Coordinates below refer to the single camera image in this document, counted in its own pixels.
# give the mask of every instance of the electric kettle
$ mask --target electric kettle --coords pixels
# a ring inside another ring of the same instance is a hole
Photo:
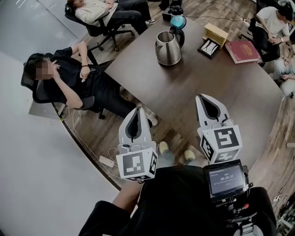
[[[171,19],[170,31],[162,31],[157,35],[155,51],[157,60],[162,65],[174,65],[181,59],[181,47],[184,44],[184,32],[186,25],[183,16],[175,16]]]

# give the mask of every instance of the small wooden box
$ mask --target small wooden box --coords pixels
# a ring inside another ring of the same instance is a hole
[[[206,40],[207,38],[209,38],[213,40],[218,45],[220,45],[220,48],[222,48],[222,46],[225,44],[228,36],[228,33],[216,27],[215,25],[212,25],[210,23],[205,25],[205,35],[203,39]]]

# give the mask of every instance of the person in beige jacket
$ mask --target person in beige jacket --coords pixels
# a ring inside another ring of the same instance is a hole
[[[139,35],[147,29],[147,24],[156,22],[151,19],[146,0],[68,0],[68,4],[76,8],[76,17],[87,24],[99,26],[95,20],[109,12],[104,17],[107,27],[131,24]]]

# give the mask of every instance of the man in black shirt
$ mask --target man in black shirt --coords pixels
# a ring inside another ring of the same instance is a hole
[[[208,186],[201,167],[170,166],[174,155],[161,151],[154,179],[144,184],[127,182],[113,203],[99,201],[79,236],[232,236],[236,228],[226,229],[224,215],[210,203]],[[185,153],[186,159],[194,155]],[[136,203],[138,209],[130,218]],[[249,205],[257,211],[264,236],[274,236],[276,219],[264,188],[252,188]]]
[[[79,52],[81,62],[71,57]],[[120,85],[99,66],[88,65],[87,45],[81,42],[63,50],[35,53],[24,64],[24,72],[31,79],[43,80],[44,89],[51,102],[62,102],[72,108],[83,106],[82,98],[94,96],[92,111],[103,107],[121,117],[126,117],[136,105],[119,94]],[[153,125],[155,117],[148,115]]]

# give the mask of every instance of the picture frame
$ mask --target picture frame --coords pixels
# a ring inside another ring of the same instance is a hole
[[[220,45],[218,45],[213,40],[207,38],[204,43],[198,48],[198,51],[212,59],[212,57],[216,54],[216,52],[220,49]]]

